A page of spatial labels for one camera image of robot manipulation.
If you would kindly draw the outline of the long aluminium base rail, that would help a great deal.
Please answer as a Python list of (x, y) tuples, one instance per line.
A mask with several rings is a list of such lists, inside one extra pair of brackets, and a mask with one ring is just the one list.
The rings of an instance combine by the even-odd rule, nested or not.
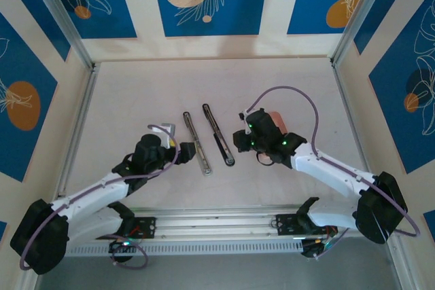
[(272, 240), (278, 214), (296, 213), (300, 206), (227, 206), (193, 209), (132, 208), (137, 217), (155, 217), (153, 241)]

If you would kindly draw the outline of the aluminium frame post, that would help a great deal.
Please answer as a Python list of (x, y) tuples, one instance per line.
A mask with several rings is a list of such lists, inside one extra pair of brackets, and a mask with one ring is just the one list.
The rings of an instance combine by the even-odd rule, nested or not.
[(78, 58), (90, 72), (93, 72), (94, 63), (62, 1), (43, 0), (43, 2)]
[(343, 31), (335, 50), (330, 55), (330, 62), (333, 69), (336, 69), (339, 65), (339, 62), (343, 59), (347, 48), (351, 45), (356, 33), (359, 31), (374, 2), (375, 0), (360, 0), (358, 2), (357, 7), (350, 17), (349, 23)]
[(32, 270), (19, 271), (14, 290), (36, 290), (39, 275)]
[(408, 275), (407, 264), (404, 257), (404, 251), (400, 242), (400, 237), (391, 235), (387, 241), (387, 245), (401, 289), (413, 290), (412, 282), (410, 276)]

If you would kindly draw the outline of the controller circuit board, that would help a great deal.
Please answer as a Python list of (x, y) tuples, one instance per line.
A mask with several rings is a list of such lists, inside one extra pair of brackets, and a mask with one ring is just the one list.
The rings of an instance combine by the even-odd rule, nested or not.
[(302, 255), (309, 259), (318, 259), (331, 247), (333, 237), (302, 240)]
[(130, 240), (115, 239), (109, 243), (109, 254), (127, 254), (136, 253), (137, 248), (135, 244)]

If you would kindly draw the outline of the pink plastic tray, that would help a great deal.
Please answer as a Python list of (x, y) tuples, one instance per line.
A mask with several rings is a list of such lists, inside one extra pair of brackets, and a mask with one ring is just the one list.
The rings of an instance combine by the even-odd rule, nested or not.
[(270, 111), (268, 114), (270, 115), (270, 117), (271, 117), (273, 123), (276, 125), (276, 127), (278, 127), (281, 134), (287, 134), (288, 129), (285, 125), (285, 122), (283, 121), (281, 114), (277, 111)]

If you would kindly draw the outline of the aluminium side rail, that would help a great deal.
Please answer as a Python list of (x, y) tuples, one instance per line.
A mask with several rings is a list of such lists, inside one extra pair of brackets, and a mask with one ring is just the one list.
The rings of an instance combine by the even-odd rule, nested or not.
[(84, 129), (84, 124), (86, 122), (86, 116), (88, 114), (95, 84), (97, 82), (99, 68), (100, 68), (100, 64), (94, 63), (92, 67), (92, 71), (90, 72), (90, 75), (86, 81), (86, 87), (84, 89), (84, 93), (82, 95), (80, 105), (78, 107), (69, 146), (67, 148), (66, 156), (63, 161), (62, 169), (60, 171), (60, 176), (58, 178), (57, 186), (55, 189), (55, 193), (54, 193), (55, 200), (64, 197), (66, 194), (67, 183), (73, 168), (73, 164), (75, 162), (75, 157), (77, 155), (80, 139), (82, 137), (82, 133)]
[(355, 127), (354, 112), (351, 108), (345, 85), (334, 65), (332, 65), (332, 72), (346, 118), (345, 136), (340, 140), (339, 145), (341, 150), (334, 151), (334, 154), (337, 155), (338, 160), (343, 162), (345, 165), (351, 166), (353, 170), (357, 169), (371, 173), (370, 165), (364, 155), (362, 143)]

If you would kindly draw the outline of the silver metal bar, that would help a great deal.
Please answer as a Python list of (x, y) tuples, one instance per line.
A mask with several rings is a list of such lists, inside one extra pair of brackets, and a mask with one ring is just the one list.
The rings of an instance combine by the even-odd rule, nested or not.
[(198, 162), (202, 171), (202, 174), (206, 177), (210, 176), (212, 173), (212, 169), (210, 167), (209, 161), (205, 155), (205, 152), (203, 150), (203, 147), (201, 145), (201, 142), (199, 140), (198, 134), (196, 132), (196, 129), (194, 127), (191, 115), (188, 111), (183, 112), (183, 119), (186, 125), (186, 128), (188, 129), (190, 136), (192, 137), (192, 140), (196, 147), (196, 154), (198, 156)]

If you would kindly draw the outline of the black stapler part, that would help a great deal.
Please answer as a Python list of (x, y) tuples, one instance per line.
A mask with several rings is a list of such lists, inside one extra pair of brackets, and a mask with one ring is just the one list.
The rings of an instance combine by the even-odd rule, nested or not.
[(213, 137), (215, 139), (215, 142), (217, 144), (217, 147), (222, 155), (222, 158), (225, 162), (225, 165), (231, 167), (235, 165), (235, 159), (233, 154), (231, 153), (226, 140), (222, 134), (222, 131), (220, 130), (220, 127), (218, 126), (218, 123), (216, 122), (210, 106), (207, 103), (204, 103), (202, 105), (203, 113), (205, 114), (205, 117), (207, 121), (209, 122), (211, 129), (213, 131)]

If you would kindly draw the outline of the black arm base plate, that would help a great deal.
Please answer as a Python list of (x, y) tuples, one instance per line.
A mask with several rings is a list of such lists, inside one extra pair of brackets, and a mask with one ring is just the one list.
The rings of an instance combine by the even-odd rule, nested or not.
[(336, 236), (338, 234), (337, 227), (315, 225), (305, 214), (279, 214), (275, 216), (275, 221), (279, 236)]
[(133, 228), (128, 234), (132, 239), (153, 239), (156, 232), (155, 217), (136, 217), (133, 221)]

